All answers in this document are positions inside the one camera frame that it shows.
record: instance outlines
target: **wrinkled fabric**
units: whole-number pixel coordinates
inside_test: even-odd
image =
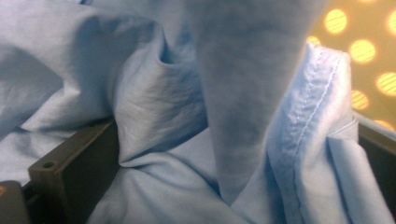
[[[114,116],[89,223],[394,223],[348,57],[304,43],[324,4],[0,0],[0,180]]]

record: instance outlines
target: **screw hole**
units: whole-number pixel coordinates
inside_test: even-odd
[[[55,161],[47,161],[46,163],[44,163],[43,167],[46,169],[52,168],[53,166],[56,165]]]

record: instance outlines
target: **bedsheet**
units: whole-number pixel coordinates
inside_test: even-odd
[[[0,179],[114,116],[89,223],[393,223],[325,1],[0,0]]]

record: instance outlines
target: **polka dot fabric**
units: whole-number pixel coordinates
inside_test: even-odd
[[[396,1],[333,0],[308,41],[348,52],[352,105],[396,130]]]

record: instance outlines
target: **stitched seam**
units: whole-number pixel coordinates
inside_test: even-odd
[[[296,130],[296,127],[297,127],[297,123],[300,121],[300,118],[302,117],[302,114],[303,114],[303,112],[304,112],[305,106],[306,106],[306,104],[308,103],[308,100],[309,100],[309,98],[310,98],[310,96],[311,96],[312,87],[313,87],[313,79],[314,79],[314,76],[315,76],[315,75],[317,74],[317,72],[318,72],[318,65],[319,65],[319,62],[320,62],[321,57],[322,57],[322,54],[323,54],[323,49],[320,48],[319,50],[320,50],[320,52],[319,52],[319,54],[318,54],[318,59],[317,59],[317,61],[316,61],[316,63],[315,63],[314,73],[312,74],[312,76],[309,77],[309,88],[308,88],[308,93],[307,93],[307,95],[305,96],[305,100],[304,100],[303,106],[301,107],[301,110],[300,110],[300,111],[298,112],[298,114],[297,114],[297,119],[296,119],[296,120],[294,121],[294,123],[293,123],[293,126],[292,126],[292,128],[291,128],[291,134],[294,134],[294,133],[295,133],[295,130]],[[295,148],[294,153],[293,153],[293,158],[292,158],[292,169],[293,169],[293,170],[292,170],[292,173],[293,173],[293,177],[292,177],[292,178],[294,179],[294,181],[293,181],[293,187],[294,187],[294,192],[295,192],[295,195],[296,195],[297,204],[298,204],[299,211],[300,211],[300,217],[301,217],[302,222],[305,223],[303,214],[302,214],[302,212],[301,212],[302,203],[301,203],[301,200],[300,200],[299,195],[298,195],[298,193],[297,193],[296,169],[295,169],[295,161],[296,161],[297,149],[298,149],[298,146],[299,146],[300,139],[301,139],[301,138],[299,138],[299,140],[297,141],[296,148]]]
[[[299,113],[297,114],[297,119],[296,119],[296,120],[294,121],[294,123],[293,123],[292,129],[291,129],[291,133],[294,133],[294,131],[295,131],[296,127],[297,127],[297,123],[300,121],[300,118],[301,118],[301,116],[302,116],[302,114],[303,114],[303,111],[305,110],[305,106],[306,106],[306,104],[308,103],[308,100],[309,100],[309,98],[310,98],[310,96],[311,96],[311,91],[312,91],[312,86],[313,86],[312,80],[314,79],[314,76],[317,74],[317,71],[318,71],[318,64],[319,64],[319,62],[320,62],[320,60],[321,60],[322,53],[323,53],[323,50],[320,49],[317,62],[315,63],[314,74],[313,74],[313,76],[310,76],[310,77],[309,77],[308,94],[307,94],[306,97],[305,97],[305,100],[304,100],[304,103],[303,103],[303,106],[302,106],[301,110],[300,110]]]
[[[295,187],[296,197],[297,197],[298,203],[299,203],[299,205],[300,205],[299,209],[300,209],[300,214],[301,214],[303,223],[305,223],[305,221],[304,221],[303,212],[302,212],[302,203],[301,203],[301,200],[300,200],[300,198],[299,198],[299,196],[298,196],[298,194],[297,194],[297,183],[296,183],[296,182],[297,182],[297,181],[296,181],[297,179],[296,179],[296,169],[295,169],[295,162],[296,162],[296,160],[295,160],[295,158],[296,158],[296,155],[297,155],[297,153],[298,153],[298,149],[300,148],[301,142],[303,141],[303,138],[304,138],[305,135],[306,135],[306,130],[308,129],[308,126],[310,125],[310,123],[311,123],[311,121],[312,121],[312,118],[317,114],[317,111],[318,111],[319,107],[321,106],[321,104],[323,103],[325,97],[327,96],[327,94],[328,94],[328,92],[329,92],[330,85],[331,85],[331,83],[332,83],[332,80],[334,79],[334,74],[335,74],[335,72],[336,72],[337,69],[338,69],[338,66],[339,66],[339,63],[340,63],[340,61],[341,61],[341,58],[342,58],[341,56],[338,58],[338,60],[337,60],[337,62],[336,62],[336,66],[335,66],[334,69],[332,70],[332,74],[331,74],[331,76],[330,76],[330,79],[329,79],[329,81],[328,81],[328,83],[327,83],[327,85],[326,85],[326,87],[325,87],[325,91],[322,93],[322,96],[320,97],[320,100],[319,100],[319,102],[317,103],[317,106],[315,107],[315,109],[314,109],[314,111],[311,113],[311,115],[309,116],[309,119],[308,119],[307,123],[305,124],[305,126],[304,126],[304,128],[303,128],[302,134],[301,134],[300,138],[299,138],[298,141],[297,141],[297,146],[296,146],[295,153],[294,153],[294,161],[293,161],[294,187]]]

